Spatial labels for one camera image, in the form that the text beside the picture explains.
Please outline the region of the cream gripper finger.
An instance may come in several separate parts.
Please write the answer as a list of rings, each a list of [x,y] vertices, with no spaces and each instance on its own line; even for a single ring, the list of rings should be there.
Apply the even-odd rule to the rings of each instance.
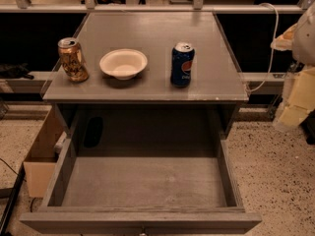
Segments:
[[[288,132],[297,128],[315,110],[315,67],[304,66],[298,73],[288,73],[273,125]]]
[[[271,47],[278,51],[291,50],[296,27],[297,24],[294,24],[291,27],[289,27],[283,34],[276,37],[272,41]]]

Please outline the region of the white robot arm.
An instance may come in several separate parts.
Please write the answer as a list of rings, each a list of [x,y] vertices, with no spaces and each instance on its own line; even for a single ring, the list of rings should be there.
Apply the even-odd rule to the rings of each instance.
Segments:
[[[277,109],[274,127],[282,132],[297,128],[315,110],[315,3],[298,22],[272,41],[279,51],[290,50],[303,65],[300,72],[289,73],[283,84],[283,102]]]

